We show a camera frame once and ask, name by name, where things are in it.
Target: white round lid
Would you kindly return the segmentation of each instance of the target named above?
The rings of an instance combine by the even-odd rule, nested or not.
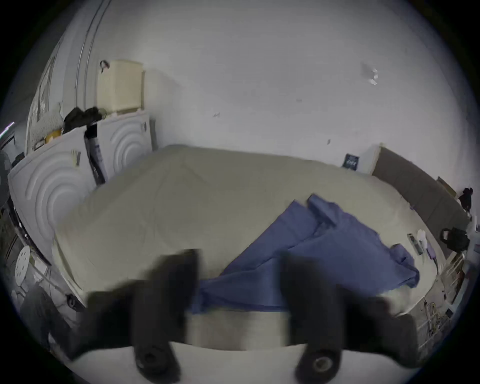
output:
[[[15,265],[15,282],[18,286],[22,285],[27,274],[28,263],[30,261],[30,247],[25,245],[20,251],[17,264]]]

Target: white padded panel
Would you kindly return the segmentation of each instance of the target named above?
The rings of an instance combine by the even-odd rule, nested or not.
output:
[[[105,180],[152,152],[149,115],[144,111],[110,117],[97,123]]]
[[[48,260],[55,226],[96,186],[85,130],[77,128],[52,140],[20,161],[8,175],[15,209]]]

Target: yellow item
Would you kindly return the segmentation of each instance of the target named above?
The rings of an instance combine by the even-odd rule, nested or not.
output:
[[[53,131],[52,133],[49,133],[47,136],[45,136],[45,143],[50,143],[53,139],[56,137],[59,137],[61,135],[61,130],[58,131]]]

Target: bed frame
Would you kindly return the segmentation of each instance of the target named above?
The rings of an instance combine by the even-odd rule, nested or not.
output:
[[[372,175],[392,185],[410,203],[438,240],[447,259],[451,251],[440,241],[440,232],[452,227],[465,230],[470,222],[447,189],[415,164],[385,147],[379,148]]]

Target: black bag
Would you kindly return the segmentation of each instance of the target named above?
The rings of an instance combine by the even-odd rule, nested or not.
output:
[[[454,252],[462,252],[468,249],[470,239],[467,233],[461,229],[453,227],[452,229],[444,228],[440,232],[440,240],[447,245],[447,248]]]

